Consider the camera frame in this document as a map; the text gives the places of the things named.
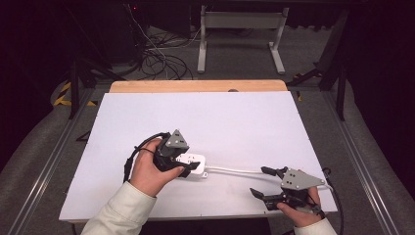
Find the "sleeve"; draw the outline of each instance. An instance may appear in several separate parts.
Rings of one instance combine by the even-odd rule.
[[[335,229],[327,218],[306,227],[294,227],[296,235],[336,235]]]
[[[86,223],[82,234],[137,235],[156,200],[125,182],[100,212]]]

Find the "yellow and black tape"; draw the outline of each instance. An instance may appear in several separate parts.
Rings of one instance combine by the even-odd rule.
[[[62,87],[61,93],[59,93],[58,99],[56,99],[54,106],[59,105],[65,105],[65,106],[71,106],[71,101],[64,100],[65,95],[67,95],[68,91],[70,89],[70,81],[68,80],[67,83],[65,83],[64,87]],[[98,101],[88,101],[87,106],[98,106]]]

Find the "human hand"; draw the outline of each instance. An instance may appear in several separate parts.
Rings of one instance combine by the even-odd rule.
[[[320,204],[320,197],[318,196],[317,187],[308,189],[309,199],[312,204]],[[320,221],[322,218],[319,214],[312,212],[297,211],[285,203],[277,204],[277,208],[281,210],[288,218],[290,218],[296,227],[305,227]]]
[[[143,150],[140,151],[135,160],[130,179],[132,186],[150,197],[156,197],[166,183],[179,176],[184,170],[183,166],[165,172],[161,172],[156,168],[153,164],[153,153],[160,142],[161,140],[156,138],[143,146]]]

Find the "white plug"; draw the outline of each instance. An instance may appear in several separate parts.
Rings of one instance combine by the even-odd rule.
[[[176,160],[183,164],[200,163],[196,169],[190,171],[190,175],[195,174],[203,178],[208,177],[208,174],[205,172],[205,165],[207,163],[205,156],[195,154],[181,154],[176,158]]]

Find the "white board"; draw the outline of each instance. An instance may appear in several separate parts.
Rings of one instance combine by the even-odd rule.
[[[134,146],[179,129],[208,165],[246,170],[301,169],[324,178],[290,92],[109,93],[96,117],[60,220],[89,219],[122,184]],[[267,216],[261,200],[280,194],[279,178],[210,171],[207,179],[177,178],[158,194],[150,219]],[[337,210],[320,189],[323,211]]]

